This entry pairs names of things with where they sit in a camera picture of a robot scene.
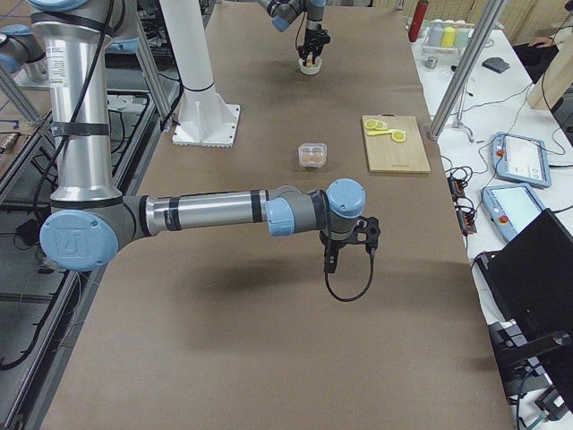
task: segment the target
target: red cylinder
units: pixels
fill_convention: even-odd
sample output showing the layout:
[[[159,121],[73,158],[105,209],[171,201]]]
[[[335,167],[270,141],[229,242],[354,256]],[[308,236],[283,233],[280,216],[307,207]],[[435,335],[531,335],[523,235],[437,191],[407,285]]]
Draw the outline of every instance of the red cylinder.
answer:
[[[411,42],[416,42],[418,40],[418,34],[420,34],[423,17],[426,16],[429,5],[430,2],[428,2],[428,0],[419,0],[418,5],[415,7],[414,18],[412,18],[410,30],[408,31],[408,38]]]

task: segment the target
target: cutting board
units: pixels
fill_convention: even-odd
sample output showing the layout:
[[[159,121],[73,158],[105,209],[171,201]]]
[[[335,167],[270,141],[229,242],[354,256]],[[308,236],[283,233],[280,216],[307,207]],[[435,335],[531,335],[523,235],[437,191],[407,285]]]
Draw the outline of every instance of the cutting board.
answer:
[[[406,131],[405,142],[394,142],[389,134],[368,136],[362,126],[368,170],[381,173],[430,173],[430,165],[423,148],[422,137],[415,116],[363,116],[367,119],[380,119],[388,128]]]

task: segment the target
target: label sticker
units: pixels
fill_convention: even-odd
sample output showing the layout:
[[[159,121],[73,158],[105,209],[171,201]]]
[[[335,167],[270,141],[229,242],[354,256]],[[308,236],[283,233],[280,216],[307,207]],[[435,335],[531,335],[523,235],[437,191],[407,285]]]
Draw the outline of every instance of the label sticker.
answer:
[[[50,87],[67,87],[67,58],[64,47],[47,47],[46,57]]]

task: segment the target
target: blue joint cap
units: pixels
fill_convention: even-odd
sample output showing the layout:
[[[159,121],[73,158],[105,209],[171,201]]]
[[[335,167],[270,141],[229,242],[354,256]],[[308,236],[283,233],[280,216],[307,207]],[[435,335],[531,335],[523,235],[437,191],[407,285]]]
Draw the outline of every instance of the blue joint cap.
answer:
[[[355,219],[364,212],[366,192],[354,179],[342,178],[326,190],[330,210],[341,218]]]
[[[275,26],[275,28],[280,31],[281,33],[283,31],[285,31],[288,27],[290,27],[290,24],[288,23],[287,20],[285,20],[284,18],[281,18],[280,16],[275,16],[272,19],[272,23]]]
[[[110,262],[118,251],[114,230],[86,211],[59,211],[39,232],[46,255],[71,271],[92,271]]]
[[[316,7],[325,7],[326,6],[326,0],[309,0],[312,4],[314,4]]]
[[[108,54],[135,54],[139,45],[140,40],[138,38],[116,40],[107,47],[106,52]]]
[[[285,199],[278,197],[269,200],[265,208],[271,236],[290,236],[295,233],[295,215]]]
[[[6,25],[0,29],[0,33],[5,34],[6,36],[29,36],[32,34],[32,31],[24,24],[12,24]]]
[[[12,74],[18,72],[21,65],[11,56],[0,54],[0,67],[2,67],[6,73]]]
[[[46,12],[69,12],[88,2],[89,0],[28,0],[32,6]]]

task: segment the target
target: computer monitor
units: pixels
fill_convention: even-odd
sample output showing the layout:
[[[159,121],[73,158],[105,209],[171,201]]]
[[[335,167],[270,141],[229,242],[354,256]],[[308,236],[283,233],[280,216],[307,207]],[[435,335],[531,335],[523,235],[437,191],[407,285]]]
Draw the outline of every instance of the computer monitor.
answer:
[[[556,331],[573,336],[573,236],[551,210],[542,211],[485,269],[503,316],[514,319],[528,341]],[[573,410],[573,346],[537,358]]]

